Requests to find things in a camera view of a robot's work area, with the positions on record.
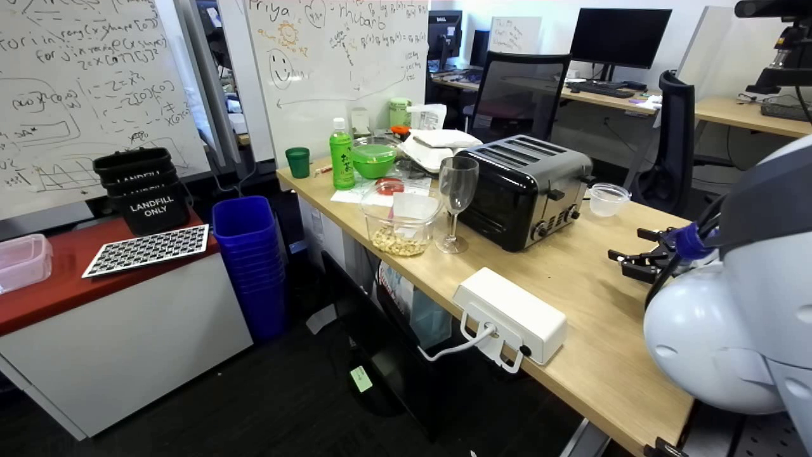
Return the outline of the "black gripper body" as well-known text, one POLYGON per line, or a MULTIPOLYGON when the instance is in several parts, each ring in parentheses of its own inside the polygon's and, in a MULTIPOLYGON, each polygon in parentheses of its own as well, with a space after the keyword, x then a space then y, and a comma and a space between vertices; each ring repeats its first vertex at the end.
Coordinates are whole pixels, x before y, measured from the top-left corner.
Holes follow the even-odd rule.
POLYGON ((649 252, 651 262, 642 267, 660 268, 658 279, 673 275, 679 265, 702 258, 708 255, 708 243, 694 225, 665 230, 639 228, 636 237, 654 242, 654 249, 649 252))

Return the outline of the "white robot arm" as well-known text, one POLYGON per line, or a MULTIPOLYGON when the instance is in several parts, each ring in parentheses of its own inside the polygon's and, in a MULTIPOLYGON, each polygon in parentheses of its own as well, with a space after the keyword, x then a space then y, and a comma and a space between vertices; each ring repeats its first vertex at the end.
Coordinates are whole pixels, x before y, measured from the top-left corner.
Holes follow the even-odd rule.
POLYGON ((642 332, 654 366, 692 398, 787 414, 812 453, 812 134, 746 169, 694 220, 616 255, 649 288, 642 332))

